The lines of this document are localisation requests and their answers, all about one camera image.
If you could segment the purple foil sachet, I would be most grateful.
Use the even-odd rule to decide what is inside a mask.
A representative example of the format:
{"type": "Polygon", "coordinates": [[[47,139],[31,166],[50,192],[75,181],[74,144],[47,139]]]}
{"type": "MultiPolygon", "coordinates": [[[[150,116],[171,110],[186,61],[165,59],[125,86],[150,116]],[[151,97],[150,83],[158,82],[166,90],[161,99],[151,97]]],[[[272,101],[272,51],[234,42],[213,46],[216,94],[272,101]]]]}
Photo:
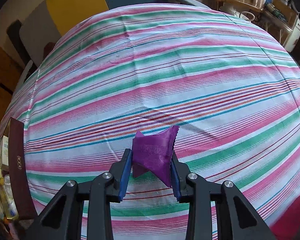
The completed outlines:
{"type": "Polygon", "coordinates": [[[179,126],[173,125],[153,135],[136,133],[132,144],[134,178],[152,172],[166,186],[172,185],[170,166],[178,130],[179,126]]]}

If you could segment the green white medicine box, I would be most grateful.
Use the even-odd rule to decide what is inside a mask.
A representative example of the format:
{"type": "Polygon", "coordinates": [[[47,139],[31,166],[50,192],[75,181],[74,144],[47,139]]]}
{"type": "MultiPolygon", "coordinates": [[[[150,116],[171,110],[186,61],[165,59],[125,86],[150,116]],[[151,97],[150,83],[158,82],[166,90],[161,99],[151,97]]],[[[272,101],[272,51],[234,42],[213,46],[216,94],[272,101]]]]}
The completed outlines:
{"type": "Polygon", "coordinates": [[[3,135],[0,143],[0,165],[8,166],[8,137],[3,135]]]}

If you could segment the striped bed sheet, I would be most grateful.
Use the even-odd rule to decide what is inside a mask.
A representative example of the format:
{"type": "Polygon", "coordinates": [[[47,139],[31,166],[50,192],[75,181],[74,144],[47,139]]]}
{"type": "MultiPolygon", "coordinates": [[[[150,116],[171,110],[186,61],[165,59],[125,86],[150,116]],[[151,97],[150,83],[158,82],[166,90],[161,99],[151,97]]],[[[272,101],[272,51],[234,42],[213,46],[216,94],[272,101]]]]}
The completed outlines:
{"type": "Polygon", "coordinates": [[[37,217],[24,239],[300,237],[300,67],[243,19],[138,4],[68,31],[17,90],[0,124],[24,124],[37,217]],[[144,135],[179,126],[190,201],[131,168],[110,202],[111,165],[144,135]]]}

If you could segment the white plastic bag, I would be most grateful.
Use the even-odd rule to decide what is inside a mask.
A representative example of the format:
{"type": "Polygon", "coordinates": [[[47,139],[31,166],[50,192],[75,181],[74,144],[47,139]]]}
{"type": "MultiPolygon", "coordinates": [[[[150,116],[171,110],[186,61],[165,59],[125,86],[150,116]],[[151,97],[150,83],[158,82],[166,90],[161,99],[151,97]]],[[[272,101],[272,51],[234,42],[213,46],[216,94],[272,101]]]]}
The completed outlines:
{"type": "Polygon", "coordinates": [[[255,15],[249,11],[238,11],[234,8],[232,4],[224,3],[221,7],[219,7],[219,11],[227,13],[232,16],[236,16],[237,18],[241,18],[243,20],[252,22],[255,20],[255,15]]]}

